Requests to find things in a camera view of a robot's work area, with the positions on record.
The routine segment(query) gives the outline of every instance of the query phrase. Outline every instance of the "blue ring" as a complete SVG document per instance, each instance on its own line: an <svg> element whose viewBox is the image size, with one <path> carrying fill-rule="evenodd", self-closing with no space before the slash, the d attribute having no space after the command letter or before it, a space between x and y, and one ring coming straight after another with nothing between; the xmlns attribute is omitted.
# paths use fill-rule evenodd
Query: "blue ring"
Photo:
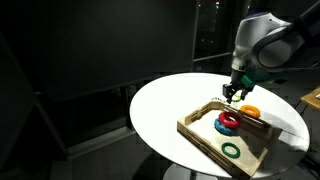
<svg viewBox="0 0 320 180"><path fill-rule="evenodd" d="M221 124L221 122L219 121L219 118L217 118L214 122L214 127L216 128L216 130L223 134L223 135L226 135L226 136L236 136L237 133L238 133L238 130L237 129L230 129L230 128L227 128L225 126L223 126Z"/></svg>

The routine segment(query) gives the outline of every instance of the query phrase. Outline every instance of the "ring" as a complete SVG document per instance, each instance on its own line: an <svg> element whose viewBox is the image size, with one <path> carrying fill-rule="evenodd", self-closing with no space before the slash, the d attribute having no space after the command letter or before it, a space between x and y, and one ring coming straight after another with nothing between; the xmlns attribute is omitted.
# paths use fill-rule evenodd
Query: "ring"
<svg viewBox="0 0 320 180"><path fill-rule="evenodd" d="M226 136L236 136L237 135L237 129L229 129L227 127L224 127L219 119L217 118L214 122L214 127L216 128L216 130Z"/></svg>
<svg viewBox="0 0 320 180"><path fill-rule="evenodd" d="M252 117L259 118L260 117L260 110L255 106L251 105L243 105L241 106L240 110Z"/></svg>
<svg viewBox="0 0 320 180"><path fill-rule="evenodd" d="M226 151L226 147L227 146L230 146L230 147L233 147L237 152L235 153L235 154L231 154L231 153L228 153L227 151ZM232 158L232 159L237 159L237 158L239 158L240 157L240 149L238 148L238 146L236 146L235 144L232 144L232 143L230 143L230 142L226 142L226 143L223 143L222 144L222 146L221 146L221 150L222 150L222 152L226 155L226 156L228 156L228 157L230 157L230 158Z"/></svg>
<svg viewBox="0 0 320 180"><path fill-rule="evenodd" d="M227 128L236 129L240 126L240 117L231 112L220 113L219 121Z"/></svg>

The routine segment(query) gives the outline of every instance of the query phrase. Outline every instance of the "orange ring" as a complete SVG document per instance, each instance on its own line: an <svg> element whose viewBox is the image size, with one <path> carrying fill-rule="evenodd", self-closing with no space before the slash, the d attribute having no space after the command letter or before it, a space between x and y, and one ring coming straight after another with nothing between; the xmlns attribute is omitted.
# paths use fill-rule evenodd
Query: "orange ring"
<svg viewBox="0 0 320 180"><path fill-rule="evenodd" d="M252 117L259 118L260 117L260 110L251 105L243 105L241 106L240 110Z"/></svg>

